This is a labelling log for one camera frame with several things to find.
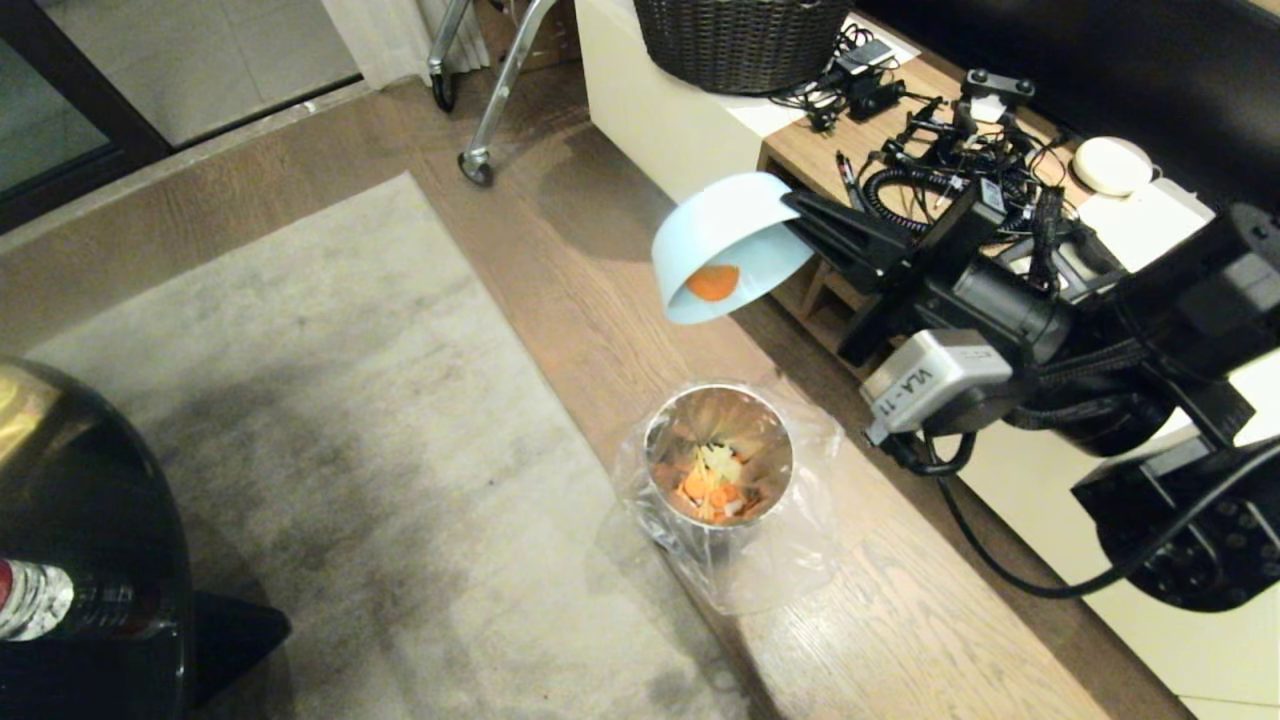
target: wicker basket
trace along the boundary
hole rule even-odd
[[[852,0],[635,0],[649,56],[710,92],[760,95],[818,77]]]

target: area rug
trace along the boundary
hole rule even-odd
[[[293,623],[197,717],[749,714],[410,176],[31,357],[142,430],[197,587]]]

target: plastic bag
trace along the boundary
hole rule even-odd
[[[835,575],[824,479],[842,438],[831,415],[768,388],[691,383],[627,434],[614,461],[614,491],[717,611],[758,612],[787,605]],[[728,454],[740,464],[737,495],[749,505],[737,503],[737,515],[717,511],[707,519],[705,498],[701,505],[691,500],[691,486],[684,483],[704,457],[714,456],[716,465]]]

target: wooden floor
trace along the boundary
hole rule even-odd
[[[77,319],[408,170],[609,462],[609,448],[626,430],[620,418],[637,419],[659,393],[730,364],[717,347],[700,345],[692,329],[600,325],[608,314],[594,309],[657,302],[648,243],[671,202],[590,124],[580,67],[524,77],[493,146],[495,187],[479,190],[462,179],[456,155],[490,87],[486,73],[462,78],[451,117],[416,82],[371,95],[197,163],[0,255],[0,351],[20,352]],[[788,375],[851,430],[864,424],[865,407],[847,373],[781,307],[758,302],[735,320],[772,360],[755,370]],[[676,343],[686,360],[634,361],[644,354],[677,356]],[[1034,600],[1001,584],[964,544],[932,483],[873,460],[1112,717],[1185,715],[1083,603]],[[1056,582],[998,518],[970,493],[965,500],[998,556],[1028,578]],[[718,630],[732,646],[731,633]],[[750,659],[740,661],[744,680],[759,691]],[[760,700],[768,711],[769,698]]]

